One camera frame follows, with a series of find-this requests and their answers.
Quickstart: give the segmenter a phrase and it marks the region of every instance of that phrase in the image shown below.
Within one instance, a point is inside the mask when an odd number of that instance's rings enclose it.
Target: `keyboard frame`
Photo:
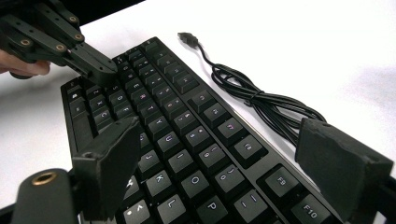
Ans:
[[[218,95],[217,92],[215,92],[207,83],[205,83],[194,71],[192,71],[177,55],[170,50],[158,37],[152,37],[148,39],[147,41],[156,41],[161,48],[165,48],[167,50],[167,53],[172,56],[176,62],[178,62],[180,65],[184,67],[184,69],[191,74],[196,81],[199,83],[197,87],[192,89],[191,91],[186,92],[185,94],[180,94],[177,89],[175,88],[174,84],[171,83],[167,77],[164,75],[162,70],[155,64],[152,63],[152,65],[157,69],[157,72],[163,77],[163,79],[167,82],[167,84],[174,90],[175,94],[177,97],[179,97],[185,104],[185,106],[190,110],[191,113],[199,120],[201,125],[210,133],[210,135],[215,139],[215,142],[223,149],[224,153],[230,158],[233,164],[239,169],[239,171],[242,173],[242,175],[245,177],[245,179],[250,183],[250,185],[257,190],[257,192],[262,196],[262,198],[265,200],[265,202],[268,204],[271,209],[273,209],[276,213],[276,215],[279,217],[279,219],[282,220],[284,223],[289,223],[285,220],[288,218],[284,216],[281,210],[279,210],[276,205],[273,203],[273,200],[269,198],[267,193],[265,193],[262,188],[258,185],[257,180],[261,178],[262,176],[269,174],[273,169],[275,169],[278,165],[282,165],[285,167],[300,183],[303,185],[303,187],[309,191],[308,194],[312,194],[326,209],[332,214],[334,217],[334,223],[342,223],[341,218],[337,215],[335,210],[328,204],[328,202],[323,198],[323,196],[318,192],[318,189],[315,187],[315,185],[303,174],[301,171],[299,171],[287,158],[285,158],[282,153],[280,153],[276,148],[274,148],[261,134],[259,134],[246,120],[241,118],[237,111],[235,111],[227,102],[223,100],[222,97]],[[147,43],[147,41],[143,42],[142,44],[135,47],[142,46],[143,44]],[[141,50],[141,52],[148,58],[148,55],[145,51]],[[63,105],[64,105],[64,114],[65,114],[65,123],[67,127],[67,135],[68,135],[68,140],[69,140],[69,145],[70,145],[70,151],[71,155],[74,155],[77,153],[77,144],[73,132],[73,124],[72,124],[72,118],[70,115],[70,106],[67,101],[67,90],[65,88],[65,84],[62,85],[61,87],[61,93],[62,93],[62,98],[63,98]],[[203,90],[208,91],[217,102],[219,102],[228,113],[231,114],[232,118],[235,118],[246,130],[249,134],[251,134],[256,140],[262,144],[263,147],[265,147],[268,150],[268,153],[263,156],[259,161],[254,163],[252,166],[250,166],[247,169],[244,169],[242,165],[238,162],[238,160],[233,156],[233,154],[229,151],[226,150],[227,147],[225,147],[221,141],[216,137],[216,135],[213,133],[213,131],[205,124],[205,122],[202,120],[202,118],[199,116],[197,112],[191,107],[191,105],[188,103],[188,100],[197,92],[201,92]],[[296,202],[292,203],[290,205],[290,209],[297,204],[300,200],[297,200]]]

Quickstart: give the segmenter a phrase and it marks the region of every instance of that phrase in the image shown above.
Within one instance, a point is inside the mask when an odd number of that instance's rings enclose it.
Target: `function key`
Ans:
[[[332,218],[330,212],[311,194],[292,207],[291,212],[301,223],[330,223],[328,219]]]
[[[215,103],[216,100],[207,91],[202,91],[189,100],[189,104],[199,114]]]
[[[186,74],[184,76],[181,76],[176,83],[175,87],[180,92],[181,94],[184,94],[190,90],[192,90],[194,87],[198,86],[197,80],[193,78],[190,74]]]
[[[242,127],[235,118],[231,118],[220,124],[220,126],[215,129],[215,133],[224,146],[229,147],[244,137],[248,131]]]
[[[289,191],[299,185],[298,180],[285,167],[280,167],[268,176],[265,179],[265,183],[279,198],[285,196]]]
[[[210,106],[201,115],[204,122],[210,129],[218,127],[221,123],[227,120],[231,115],[219,103]]]
[[[235,144],[231,152],[245,169],[268,153],[252,135]]]

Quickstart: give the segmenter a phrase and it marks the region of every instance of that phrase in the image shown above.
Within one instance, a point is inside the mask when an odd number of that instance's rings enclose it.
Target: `finger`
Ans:
[[[25,74],[46,75],[50,71],[50,65],[46,61],[26,63],[3,50],[0,50],[0,64],[2,64],[3,67],[6,66],[25,72]]]

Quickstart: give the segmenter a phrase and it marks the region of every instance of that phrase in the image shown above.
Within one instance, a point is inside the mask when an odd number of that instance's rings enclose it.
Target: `metal screw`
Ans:
[[[24,46],[30,45],[30,41],[27,39],[23,39],[21,40],[21,44],[23,44]]]
[[[56,49],[57,49],[57,50],[64,50],[64,46],[63,46],[63,45],[57,45],[57,46],[56,46]]]
[[[33,178],[32,184],[35,186],[45,185],[54,180],[56,176],[55,172],[44,173]]]

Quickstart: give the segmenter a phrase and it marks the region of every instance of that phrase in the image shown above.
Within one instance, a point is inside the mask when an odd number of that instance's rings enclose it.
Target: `black keycap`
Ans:
[[[157,153],[151,150],[140,158],[138,165],[138,173],[142,180],[152,177],[163,168],[163,164],[158,159]]]
[[[247,186],[248,182],[234,165],[230,165],[215,176],[220,196],[230,201]]]
[[[161,202],[175,191],[175,186],[172,185],[171,179],[164,170],[148,179],[146,186],[148,197],[154,204]]]
[[[162,106],[163,113],[168,119],[174,119],[187,110],[187,107],[177,97]]]
[[[201,152],[214,142],[213,138],[202,126],[198,126],[196,129],[184,135],[183,140],[186,143],[187,149],[193,155]]]
[[[185,223],[189,219],[186,207],[175,194],[157,207],[163,224]]]
[[[122,201],[123,208],[127,208],[131,206],[132,204],[142,199],[144,196],[144,193],[142,189],[139,188],[139,185],[136,181],[136,177],[134,177],[134,175],[131,177],[131,179],[129,179],[126,188],[127,190],[125,192],[124,199]]]
[[[203,224],[220,223],[228,216],[228,211],[218,196],[212,197],[198,207],[197,213]]]
[[[210,129],[214,129],[230,118],[231,115],[219,103],[215,103],[205,110],[201,117]]]
[[[169,86],[163,86],[154,93],[154,100],[159,106],[163,106],[175,98],[176,95]]]
[[[299,184],[298,180],[285,167],[280,167],[268,176],[265,179],[265,183],[279,198],[283,197]]]
[[[70,114],[71,114],[72,118],[74,118],[82,113],[88,114],[87,108],[85,106],[85,101],[75,102],[70,105]]]
[[[252,135],[235,144],[231,152],[245,169],[268,153]]]
[[[149,213],[149,208],[146,205],[145,200],[136,203],[128,210],[123,212],[126,224],[144,223],[154,224],[155,220]]]
[[[190,74],[180,76],[180,78],[175,82],[175,87],[181,94],[184,94],[193,88],[197,87],[199,83]]]
[[[148,125],[150,122],[162,115],[160,109],[152,100],[142,104],[141,107],[142,108],[139,110],[139,116],[143,120],[144,125]]]
[[[154,145],[148,139],[146,133],[140,134],[140,156],[148,153],[150,150],[154,149]]]
[[[181,181],[181,187],[191,204],[202,203],[213,191],[201,171],[197,171]]]
[[[175,131],[180,135],[185,135],[192,129],[199,125],[198,119],[190,112],[190,110],[184,112],[183,114],[177,116],[171,122]]]
[[[146,82],[147,82],[148,91],[151,92],[151,94],[154,94],[155,91],[159,90],[160,88],[166,85],[165,81],[163,81],[163,78],[158,73],[152,75],[151,77],[148,77],[146,79]]]
[[[253,189],[236,200],[233,207],[242,218],[241,223],[258,223],[264,220],[265,211],[269,210],[268,205]]]
[[[189,100],[189,104],[198,114],[204,112],[204,110],[215,103],[216,100],[207,91],[202,91]]]
[[[330,223],[326,222],[331,218],[330,212],[311,194],[292,207],[291,212],[301,223]]]
[[[172,128],[164,116],[160,116],[148,125],[148,134],[154,142],[171,131]]]
[[[225,121],[215,129],[215,134],[226,147],[239,141],[247,133],[247,130],[235,118]]]
[[[77,89],[75,91],[71,91],[68,94],[68,102],[69,104],[84,101],[84,97],[82,95],[82,89]]]
[[[213,144],[206,148],[199,154],[198,159],[201,169],[208,175],[213,175],[230,163],[230,159],[225,155],[218,144]]]
[[[196,170],[197,164],[194,162],[189,152],[184,149],[171,157],[167,163],[171,176],[180,181]]]
[[[174,132],[170,132],[160,138],[160,140],[157,141],[156,146],[159,149],[159,155],[163,160],[168,160],[183,148],[183,144],[181,144]]]
[[[111,118],[110,111],[105,110],[94,118],[96,129],[101,132],[105,127],[113,123],[114,119]]]
[[[114,113],[116,114],[117,119],[136,115],[136,113],[132,109],[132,106],[129,103],[116,106],[114,108]]]
[[[168,69],[165,75],[172,83],[175,83],[183,74],[187,74],[187,72],[184,71],[183,66],[176,63],[172,68]]]

